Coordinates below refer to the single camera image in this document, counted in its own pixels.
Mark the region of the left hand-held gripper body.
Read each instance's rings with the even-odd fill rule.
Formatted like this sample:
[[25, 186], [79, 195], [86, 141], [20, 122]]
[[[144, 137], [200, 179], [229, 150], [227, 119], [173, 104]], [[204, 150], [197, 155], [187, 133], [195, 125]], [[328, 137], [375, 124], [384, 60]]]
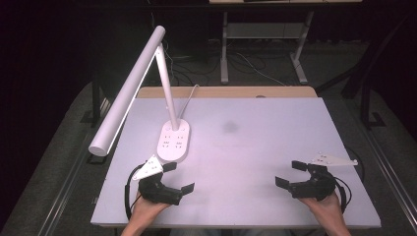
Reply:
[[164, 174], [158, 157], [153, 155], [134, 171], [133, 180], [139, 182], [139, 192], [153, 203], [163, 203], [178, 206], [183, 194], [179, 189], [165, 186], [161, 180]]

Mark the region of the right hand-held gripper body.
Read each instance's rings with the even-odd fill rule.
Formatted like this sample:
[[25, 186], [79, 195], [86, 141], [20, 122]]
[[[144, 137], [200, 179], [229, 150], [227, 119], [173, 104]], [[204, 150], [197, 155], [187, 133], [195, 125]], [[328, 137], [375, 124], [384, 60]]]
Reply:
[[340, 185], [342, 180], [332, 175], [328, 168], [334, 166], [354, 166], [358, 164], [356, 159], [348, 160], [330, 154], [318, 153], [307, 164], [308, 169], [305, 172], [310, 174], [310, 179], [305, 182], [290, 183], [289, 185], [289, 192], [293, 198], [315, 198], [317, 201], [322, 201], [337, 188], [344, 202], [351, 200], [350, 188], [347, 187], [350, 195], [346, 196], [345, 189]]

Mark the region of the person's left hand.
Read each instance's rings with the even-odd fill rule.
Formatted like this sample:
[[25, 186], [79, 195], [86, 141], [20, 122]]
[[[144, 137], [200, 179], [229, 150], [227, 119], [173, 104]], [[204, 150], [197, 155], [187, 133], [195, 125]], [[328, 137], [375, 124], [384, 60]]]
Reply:
[[128, 225], [134, 228], [147, 228], [168, 207], [168, 204], [153, 203], [138, 195]]

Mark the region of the person's right hand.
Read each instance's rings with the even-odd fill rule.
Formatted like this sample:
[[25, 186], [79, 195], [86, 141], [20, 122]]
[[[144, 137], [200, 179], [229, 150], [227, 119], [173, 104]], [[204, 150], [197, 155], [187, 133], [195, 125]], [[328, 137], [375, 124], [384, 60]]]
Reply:
[[336, 193], [332, 193], [322, 201], [315, 198], [300, 199], [306, 205], [318, 223], [326, 230], [335, 230], [345, 225], [339, 199]]

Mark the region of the white table mat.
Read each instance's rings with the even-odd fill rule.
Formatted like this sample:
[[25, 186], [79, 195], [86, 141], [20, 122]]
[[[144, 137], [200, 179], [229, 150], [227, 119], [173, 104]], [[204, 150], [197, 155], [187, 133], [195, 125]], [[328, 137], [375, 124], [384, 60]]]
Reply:
[[[156, 153], [168, 121], [164, 98], [132, 105], [90, 223], [127, 223], [124, 186], [131, 171]], [[184, 119], [191, 126], [186, 157], [162, 183], [194, 192], [164, 210], [153, 227], [307, 228], [318, 226], [306, 206], [275, 186], [310, 174], [291, 168], [319, 153], [350, 160], [321, 98], [192, 98]], [[381, 220], [353, 166], [328, 171], [350, 187], [344, 218], [351, 228], [380, 227]]]

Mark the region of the white desk lamp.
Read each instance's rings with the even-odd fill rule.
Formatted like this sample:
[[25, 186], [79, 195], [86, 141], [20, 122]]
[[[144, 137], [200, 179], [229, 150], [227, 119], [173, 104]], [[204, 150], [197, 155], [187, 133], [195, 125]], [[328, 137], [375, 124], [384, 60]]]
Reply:
[[181, 161], [185, 158], [188, 151], [191, 128], [187, 121], [177, 115], [174, 107], [162, 44], [164, 36], [165, 28], [157, 26], [92, 139], [89, 145], [90, 153], [96, 156], [109, 154], [148, 73], [149, 67], [153, 59], [156, 59], [170, 118], [162, 126], [156, 148], [157, 156], [164, 162]]

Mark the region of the black metal stand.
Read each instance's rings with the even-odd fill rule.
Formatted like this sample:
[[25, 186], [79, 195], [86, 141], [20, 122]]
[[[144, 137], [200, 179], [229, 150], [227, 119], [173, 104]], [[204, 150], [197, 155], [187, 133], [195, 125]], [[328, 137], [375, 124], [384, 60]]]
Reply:
[[378, 112], [370, 111], [371, 88], [372, 86], [369, 81], [363, 83], [360, 103], [360, 120], [367, 130], [371, 130], [373, 127], [384, 127], [386, 125]]

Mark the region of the grey metal desk frame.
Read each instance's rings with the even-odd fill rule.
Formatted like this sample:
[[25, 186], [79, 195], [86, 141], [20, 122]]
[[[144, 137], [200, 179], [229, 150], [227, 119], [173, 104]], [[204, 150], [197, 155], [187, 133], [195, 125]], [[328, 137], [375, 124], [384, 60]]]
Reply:
[[308, 79], [300, 62], [300, 57], [306, 42], [314, 12], [308, 12], [303, 22], [296, 23], [229, 23], [228, 13], [223, 14], [220, 82], [229, 83], [227, 40], [228, 39], [296, 39], [297, 48], [290, 53], [290, 60], [300, 84], [305, 85]]

